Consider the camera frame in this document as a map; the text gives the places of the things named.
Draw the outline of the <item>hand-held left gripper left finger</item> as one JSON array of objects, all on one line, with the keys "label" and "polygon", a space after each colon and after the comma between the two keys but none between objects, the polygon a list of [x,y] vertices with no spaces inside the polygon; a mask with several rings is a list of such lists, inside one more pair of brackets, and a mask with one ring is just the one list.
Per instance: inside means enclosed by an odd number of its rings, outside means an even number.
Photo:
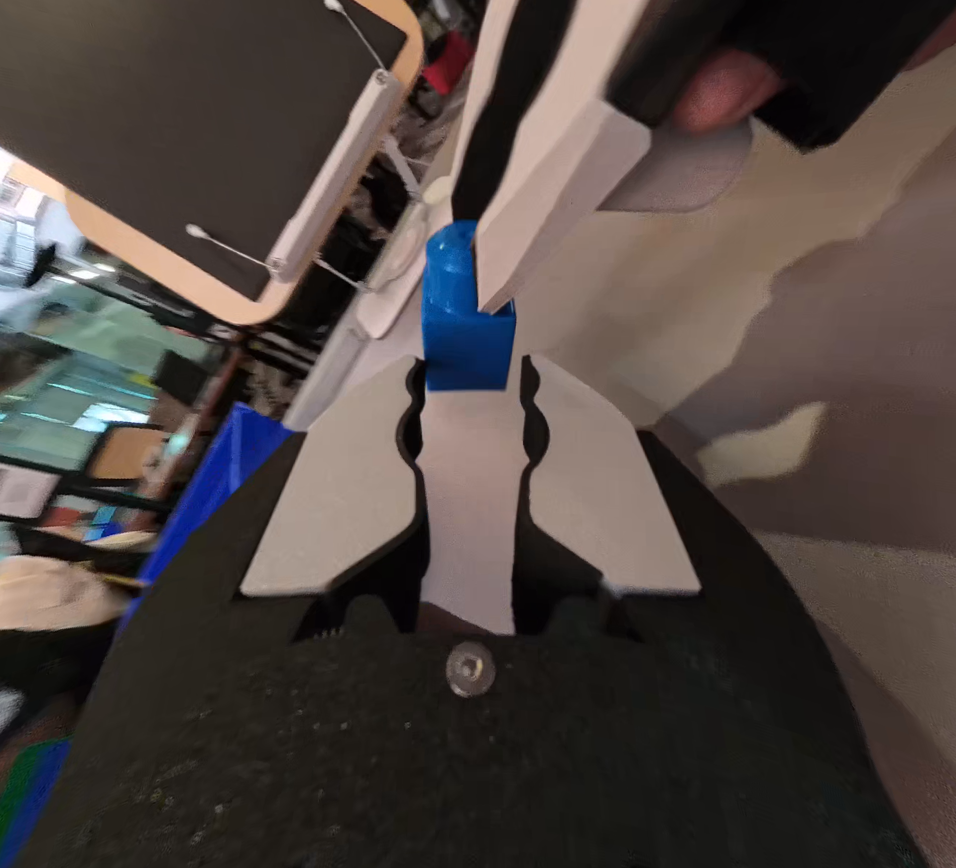
[{"label": "hand-held left gripper left finger", "polygon": [[418,621],[429,565],[423,448],[424,361],[402,357],[354,385],[302,435],[239,591],[313,599],[319,624],[379,597],[402,633]]}]

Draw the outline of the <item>blue toy brick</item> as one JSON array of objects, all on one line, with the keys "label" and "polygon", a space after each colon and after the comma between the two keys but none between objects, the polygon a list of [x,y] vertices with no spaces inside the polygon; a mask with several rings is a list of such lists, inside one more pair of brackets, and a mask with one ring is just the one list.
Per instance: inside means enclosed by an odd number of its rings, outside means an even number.
[{"label": "blue toy brick", "polygon": [[421,303],[426,388],[430,393],[503,391],[516,331],[512,302],[482,312],[472,241],[477,224],[455,221],[425,249]]}]

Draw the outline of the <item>person's right hand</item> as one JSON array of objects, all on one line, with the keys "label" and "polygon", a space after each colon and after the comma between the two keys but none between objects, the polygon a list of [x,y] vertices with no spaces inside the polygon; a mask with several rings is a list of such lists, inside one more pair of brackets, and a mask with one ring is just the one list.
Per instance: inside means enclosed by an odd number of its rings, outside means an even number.
[{"label": "person's right hand", "polygon": [[672,121],[687,133],[711,133],[745,121],[783,88],[763,60],[726,49],[695,73],[677,101]]}]

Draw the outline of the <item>blue plastic bin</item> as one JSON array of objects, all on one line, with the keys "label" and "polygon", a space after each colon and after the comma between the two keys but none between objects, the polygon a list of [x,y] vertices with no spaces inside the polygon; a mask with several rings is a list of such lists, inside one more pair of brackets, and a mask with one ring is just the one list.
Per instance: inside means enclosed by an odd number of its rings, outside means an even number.
[{"label": "blue plastic bin", "polygon": [[293,432],[236,403],[193,472],[138,579],[153,583],[191,534],[226,503]]}]

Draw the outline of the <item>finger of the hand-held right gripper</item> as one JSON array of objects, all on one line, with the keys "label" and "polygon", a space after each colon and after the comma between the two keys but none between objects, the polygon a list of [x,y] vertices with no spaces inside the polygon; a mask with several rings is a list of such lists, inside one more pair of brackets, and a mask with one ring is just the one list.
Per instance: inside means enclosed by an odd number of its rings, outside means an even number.
[{"label": "finger of the hand-held right gripper", "polygon": [[519,126],[506,175],[473,238],[477,301],[497,312],[652,145],[651,125],[614,106],[616,72],[673,0],[578,0],[551,71]]},{"label": "finger of the hand-held right gripper", "polygon": [[453,168],[454,220],[478,221],[498,191],[577,1],[488,0]]}]

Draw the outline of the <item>blue bin with green liner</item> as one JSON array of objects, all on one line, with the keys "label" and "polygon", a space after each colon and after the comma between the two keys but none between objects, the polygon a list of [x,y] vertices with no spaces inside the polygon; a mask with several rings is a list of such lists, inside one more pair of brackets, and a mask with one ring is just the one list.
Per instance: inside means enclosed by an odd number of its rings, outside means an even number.
[{"label": "blue bin with green liner", "polygon": [[1,866],[30,838],[69,754],[71,738],[30,744],[16,756],[1,797]]}]

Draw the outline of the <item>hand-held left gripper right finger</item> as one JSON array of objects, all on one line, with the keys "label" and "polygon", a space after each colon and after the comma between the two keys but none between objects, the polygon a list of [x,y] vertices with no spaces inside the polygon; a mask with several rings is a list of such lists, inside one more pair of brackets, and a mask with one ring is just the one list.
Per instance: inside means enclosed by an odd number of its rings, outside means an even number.
[{"label": "hand-held left gripper right finger", "polygon": [[527,464],[513,542],[513,623],[543,632],[566,599],[694,598],[701,582],[636,427],[540,355],[521,361]]}]

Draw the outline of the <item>red floor bin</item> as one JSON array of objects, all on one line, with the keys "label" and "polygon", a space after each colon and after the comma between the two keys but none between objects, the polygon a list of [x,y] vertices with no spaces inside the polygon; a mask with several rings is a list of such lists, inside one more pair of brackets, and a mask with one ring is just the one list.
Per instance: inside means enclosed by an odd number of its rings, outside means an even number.
[{"label": "red floor bin", "polygon": [[422,77],[440,97],[455,90],[472,63],[475,47],[456,29],[450,29],[425,49]]}]

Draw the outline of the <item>black board with wooden edge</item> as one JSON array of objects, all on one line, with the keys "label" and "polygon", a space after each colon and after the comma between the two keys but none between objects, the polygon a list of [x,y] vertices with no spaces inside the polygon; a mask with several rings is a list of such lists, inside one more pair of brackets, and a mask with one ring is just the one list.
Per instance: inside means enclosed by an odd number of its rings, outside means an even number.
[{"label": "black board with wooden edge", "polygon": [[423,56],[402,0],[2,0],[2,148],[91,243],[257,325],[265,259],[370,75],[407,95]]}]

